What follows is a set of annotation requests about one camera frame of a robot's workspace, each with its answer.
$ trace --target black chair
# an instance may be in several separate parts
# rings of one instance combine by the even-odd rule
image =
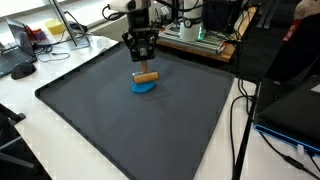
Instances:
[[[4,130],[13,127],[13,125],[20,122],[24,118],[25,118],[24,114],[21,113],[21,114],[17,115],[0,103],[0,137],[1,137]],[[13,164],[21,165],[21,166],[28,167],[28,168],[35,168],[35,165],[32,163],[15,158],[13,156],[9,156],[9,155],[1,152],[4,149],[6,149],[7,147],[9,147],[10,145],[18,142],[21,139],[22,139],[22,137],[19,136],[19,137],[15,138],[14,140],[11,140],[10,142],[0,146],[0,160],[11,162]]]
[[[266,78],[285,83],[311,66],[305,79],[320,75],[320,14],[304,18],[279,50]]]

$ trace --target gray rubber mat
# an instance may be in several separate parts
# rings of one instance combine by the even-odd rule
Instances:
[[[193,179],[234,76],[162,53],[148,62],[160,80],[145,94],[131,91],[141,65],[119,44],[36,96],[128,178]]]

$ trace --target floor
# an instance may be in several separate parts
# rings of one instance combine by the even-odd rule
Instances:
[[[270,29],[260,29],[255,27],[255,21],[249,29],[248,39],[244,41],[243,53],[240,59],[239,72],[254,73],[261,77],[264,76],[269,66],[272,63],[273,58],[276,56],[278,50],[281,47],[281,39],[290,27],[292,20],[294,3],[291,0],[283,0],[279,6],[275,18],[271,24]],[[218,67],[223,69],[224,64],[204,58],[193,57],[185,55],[185,53],[176,54],[181,58],[191,61],[197,61],[202,64]],[[289,91],[290,87],[282,88],[281,92]],[[15,130],[11,130],[5,137],[13,138],[15,136]],[[27,145],[21,141],[11,146],[5,153],[14,155],[29,162],[33,162],[36,165],[35,169],[28,169],[21,166],[13,165],[0,161],[0,179],[1,180],[50,180],[47,172],[43,169],[41,164],[37,161],[35,156],[31,153]]]

